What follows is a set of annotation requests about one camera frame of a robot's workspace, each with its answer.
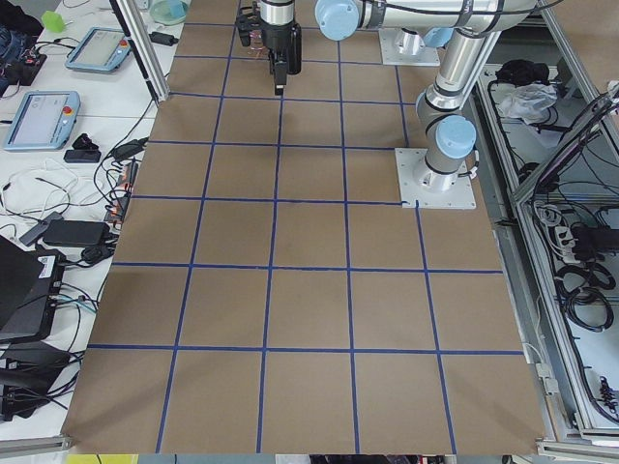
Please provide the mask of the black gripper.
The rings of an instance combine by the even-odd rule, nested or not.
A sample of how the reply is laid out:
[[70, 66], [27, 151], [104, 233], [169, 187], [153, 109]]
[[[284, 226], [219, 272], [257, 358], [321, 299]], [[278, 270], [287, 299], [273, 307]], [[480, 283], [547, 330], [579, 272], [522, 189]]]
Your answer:
[[262, 41], [268, 48], [269, 70], [274, 80], [274, 93], [282, 96], [287, 82], [287, 49], [291, 26], [295, 21], [284, 25], [272, 25], [262, 20], [259, 14], [238, 14], [235, 26], [241, 40], [250, 31], [259, 30]]

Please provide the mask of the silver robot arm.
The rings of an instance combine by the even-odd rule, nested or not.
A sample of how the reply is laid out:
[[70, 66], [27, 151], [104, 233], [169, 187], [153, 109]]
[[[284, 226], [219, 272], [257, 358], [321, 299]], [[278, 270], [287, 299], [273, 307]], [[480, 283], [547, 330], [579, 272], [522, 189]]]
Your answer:
[[[443, 27], [477, 36], [509, 29], [536, 8], [534, 1], [317, 1], [316, 22], [325, 37], [342, 41], [355, 31], [381, 27]], [[267, 48], [275, 94], [302, 68], [302, 29], [293, 1], [257, 1], [236, 17], [242, 45], [260, 33]]]
[[416, 111], [427, 136], [427, 151], [413, 168], [413, 176], [426, 191], [451, 189], [474, 151], [477, 131], [461, 109], [499, 37], [498, 32], [474, 37], [455, 31], [433, 83], [418, 98]]

